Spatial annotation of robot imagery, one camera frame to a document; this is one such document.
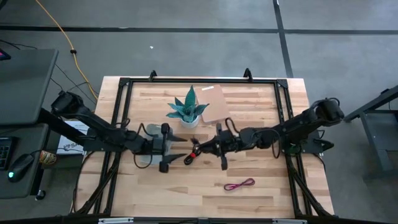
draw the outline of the wooden table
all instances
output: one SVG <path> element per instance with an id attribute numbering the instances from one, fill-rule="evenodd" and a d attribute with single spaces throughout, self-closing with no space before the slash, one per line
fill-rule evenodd
<path id="1" fill-rule="evenodd" d="M 111 122 L 120 77 L 104 77 L 95 113 Z M 288 79 L 294 115 L 308 108 L 304 80 Z M 180 121 L 165 115 L 172 111 L 167 103 L 176 96 L 183 101 L 187 83 L 136 83 L 128 118 L 131 130 L 140 123 L 169 123 L 174 133 L 185 139 L 192 136 L 201 142 L 215 135 L 215 124 L 201 120 L 195 129 L 181 127 Z M 238 129 L 253 126 L 273 126 L 279 123 L 275 93 L 272 85 L 222 84 L 223 93 Z M 283 107 L 284 94 L 281 91 Z M 177 142 L 174 153 L 190 153 L 190 142 Z M 86 162 L 80 176 L 77 207 L 80 208 L 92 194 L 100 179 L 104 153 L 96 152 Z M 271 149 L 255 149 L 228 153 L 228 170 L 221 170 L 221 161 L 211 154 L 202 154 L 192 165 L 183 158 L 172 163 L 168 174 L 158 166 L 138 169 L 130 151 L 123 152 L 113 200 L 112 216 L 124 217 L 213 217 L 213 218 L 293 218 L 292 199 L 285 159 L 274 159 Z M 325 172 L 321 162 L 311 154 L 303 155 L 307 184 L 326 211 L 333 213 Z M 256 184 L 226 192 L 224 184 L 240 183 L 252 177 Z M 300 208 L 303 212 L 302 193 L 298 188 Z M 102 209 L 106 204 L 105 190 Z"/>

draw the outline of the red wire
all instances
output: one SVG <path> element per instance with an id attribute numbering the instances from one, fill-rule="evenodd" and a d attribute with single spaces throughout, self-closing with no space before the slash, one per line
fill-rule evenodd
<path id="1" fill-rule="evenodd" d="M 253 178 L 248 178 L 244 182 L 241 182 L 240 184 L 226 184 L 224 185 L 224 190 L 234 190 L 240 186 L 252 186 L 256 183 Z"/>

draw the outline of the yellow extension cord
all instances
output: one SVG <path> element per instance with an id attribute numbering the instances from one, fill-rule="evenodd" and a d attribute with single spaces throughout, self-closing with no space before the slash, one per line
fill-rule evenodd
<path id="1" fill-rule="evenodd" d="M 64 36 L 67 38 L 70 48 L 71 50 L 75 50 L 75 48 L 73 47 L 72 42 L 70 41 L 69 37 L 67 36 L 67 34 L 63 31 L 62 27 L 60 26 L 60 24 L 58 24 L 58 22 L 51 16 L 51 14 L 44 8 L 44 6 L 39 2 L 39 0 L 36 0 L 37 4 L 39 4 L 39 6 L 45 11 L 45 13 L 47 13 L 47 15 L 54 21 L 54 23 L 58 26 L 58 28 L 61 30 L 61 32 L 64 34 Z M 93 87 L 91 86 L 91 83 L 88 81 L 88 79 L 86 78 L 85 74 L 81 71 L 79 64 L 77 63 L 77 58 L 76 58 L 76 53 L 72 53 L 73 58 L 75 59 L 75 65 L 77 70 L 79 70 L 80 75 L 82 75 L 82 77 L 86 80 L 87 84 L 88 84 L 88 88 L 91 91 L 91 94 L 93 94 L 94 98 L 96 100 L 98 100 L 98 97 L 95 95 Z"/>

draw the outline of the concrete floor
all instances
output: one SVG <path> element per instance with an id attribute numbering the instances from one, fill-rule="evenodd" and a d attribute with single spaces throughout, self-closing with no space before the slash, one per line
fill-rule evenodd
<path id="1" fill-rule="evenodd" d="M 72 0 L 42 3 L 63 26 L 260 28 L 276 29 L 272 0 Z M 280 0 L 285 29 L 398 29 L 395 0 Z M 30 1 L 9 1 L 0 25 L 52 26 Z M 206 75 L 240 77 L 246 67 L 256 77 L 285 78 L 278 34 L 96 33 L 68 34 L 81 69 L 96 91 L 105 75 Z M 76 83 L 84 82 L 60 32 L 0 30 L 0 39 L 59 49 L 58 65 Z M 295 78 L 304 78 L 310 101 L 338 97 L 348 114 L 398 84 L 398 35 L 286 35 Z M 0 43 L 4 50 L 12 47 Z M 53 79 L 73 85 L 57 69 Z M 86 86 L 82 89 L 90 96 Z M 50 84 L 45 107 L 59 87 Z M 86 97 L 86 105 L 95 108 Z M 393 102 L 391 108 L 398 108 Z M 363 182 L 377 170 L 362 124 L 354 120 L 328 128 L 335 147 L 325 153 L 326 175 L 335 213 L 344 218 L 398 222 L 397 179 Z M 67 214 L 77 170 L 46 171 L 47 198 L 0 200 L 0 219 Z"/>

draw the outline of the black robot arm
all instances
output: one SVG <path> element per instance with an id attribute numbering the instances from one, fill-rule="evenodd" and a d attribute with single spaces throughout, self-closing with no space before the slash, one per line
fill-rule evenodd
<path id="1" fill-rule="evenodd" d="M 320 126 L 338 124 L 344 118 L 339 104 L 336 98 L 319 100 L 301 114 L 272 128 L 244 128 L 240 131 L 234 128 L 238 136 L 235 136 L 229 128 L 228 121 L 231 121 L 233 126 L 234 124 L 228 118 L 225 121 L 227 130 L 222 130 L 221 124 L 217 124 L 216 136 L 210 141 L 195 145 L 194 148 L 220 156 L 221 168 L 226 170 L 228 168 L 225 158 L 227 152 L 239 152 L 255 147 L 267 149 L 276 141 L 279 141 L 282 148 L 287 149 L 291 145 L 297 145 L 306 140 L 308 135 Z"/>
<path id="2" fill-rule="evenodd" d="M 184 156 L 184 154 L 165 155 L 166 140 L 186 141 L 173 136 L 167 123 L 161 125 L 160 137 L 149 140 L 135 131 L 128 130 L 126 126 L 129 120 L 122 122 L 120 128 L 112 127 L 107 121 L 91 112 L 83 104 L 82 98 L 74 93 L 61 91 L 51 107 L 54 115 L 75 118 L 90 127 L 87 135 L 83 136 L 85 151 L 122 152 L 129 149 L 135 155 L 161 155 L 162 162 L 159 164 L 161 172 L 167 172 L 168 164 L 176 157 Z"/>
<path id="3" fill-rule="evenodd" d="M 51 104 L 52 113 L 64 118 L 75 118 L 90 127 L 85 137 L 86 151 L 120 152 L 130 149 L 133 153 L 150 154 L 148 140 L 135 131 L 126 129 L 126 124 L 114 128 L 104 119 L 95 115 L 83 104 L 80 96 L 61 91 Z"/>

